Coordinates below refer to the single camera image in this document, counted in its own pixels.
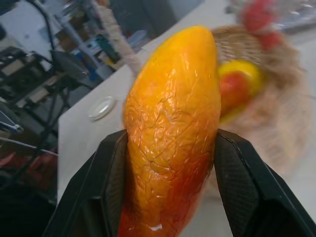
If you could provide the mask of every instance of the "plastic bag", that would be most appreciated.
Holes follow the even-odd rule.
[[[260,13],[273,14],[270,29],[287,33],[316,24],[316,0],[231,0],[238,22],[242,22],[243,11],[250,4],[258,6]]]

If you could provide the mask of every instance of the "red fruit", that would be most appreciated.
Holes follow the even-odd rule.
[[[244,105],[252,96],[250,85],[243,72],[231,72],[221,78],[222,111],[221,116]]]

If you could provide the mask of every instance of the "orange mango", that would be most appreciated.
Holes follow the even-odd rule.
[[[119,237],[177,237],[213,167],[221,113],[214,38],[190,27],[149,58],[126,100],[125,201]]]

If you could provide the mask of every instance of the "black cable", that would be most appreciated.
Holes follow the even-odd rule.
[[[53,61],[49,60],[48,58],[46,58],[45,56],[43,55],[40,55],[38,53],[36,53],[35,51],[31,51],[31,53],[33,53],[33,55],[38,58],[38,60],[43,60],[43,61],[46,61],[47,63],[53,65]]]
[[[38,156],[42,145],[46,142],[46,139],[48,138],[50,131],[51,131],[50,121],[52,119],[52,114],[53,114],[53,111],[55,108],[56,98],[57,98],[57,93],[55,93],[53,95],[53,100],[52,100],[52,104],[51,104],[51,107],[49,110],[46,127],[41,135],[41,138],[39,140],[38,145],[36,146],[37,148],[35,149],[34,153],[32,154],[32,157],[24,164],[24,166],[22,168],[20,168],[17,172],[15,172],[12,175],[12,177],[2,187],[0,187],[0,190],[4,190],[4,189],[10,187],[12,184],[14,184],[20,178],[20,176],[30,167],[30,165],[33,163],[33,161]]]
[[[51,49],[55,50],[52,30],[51,30],[49,19],[48,19],[48,16],[47,16],[46,12],[34,0],[26,0],[26,2],[28,2],[31,5],[33,5],[41,13],[41,15],[43,16],[44,21],[45,21],[46,26],[47,26],[47,33],[48,33],[48,38],[49,38],[49,43],[50,43]]]
[[[69,96],[70,96],[70,89],[67,89],[67,95],[65,98],[65,101],[68,102]],[[56,125],[56,123],[58,122],[59,117],[63,114],[64,109],[68,106],[68,103],[64,102],[63,107],[61,108],[61,110],[59,111],[59,113],[57,114],[56,118],[53,120],[52,124],[50,125],[49,129],[53,129],[54,126]]]
[[[61,92],[60,92],[60,97],[61,97],[62,100],[63,100],[64,107],[67,107],[68,109],[71,108],[71,105],[70,105],[69,102],[68,102],[69,96],[70,96],[70,89],[69,89],[69,87],[67,86],[67,94],[66,94],[66,96],[64,95],[64,92],[61,91]]]

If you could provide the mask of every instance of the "white table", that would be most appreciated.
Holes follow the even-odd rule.
[[[150,53],[164,42],[169,36],[185,27],[203,24],[215,28],[234,23],[234,16],[224,14],[226,1],[206,0],[188,16],[174,25],[171,29],[143,47],[138,53],[145,62]],[[294,43],[302,52],[302,63],[308,70],[312,95],[316,95],[316,40],[301,41],[295,38]],[[81,166],[95,152],[98,144],[109,134],[122,129],[122,102],[132,85],[131,70],[124,66],[109,79],[95,88],[80,100],[59,120],[59,163],[58,163],[58,200],[60,200],[68,182]],[[113,96],[117,104],[105,118],[92,122],[88,118],[88,110],[102,96]],[[312,130],[312,144],[316,141],[316,128]],[[316,221],[316,146],[311,145],[301,165],[288,182],[294,194]],[[193,221],[183,233],[184,237],[231,237],[228,221],[220,201],[205,197]]]

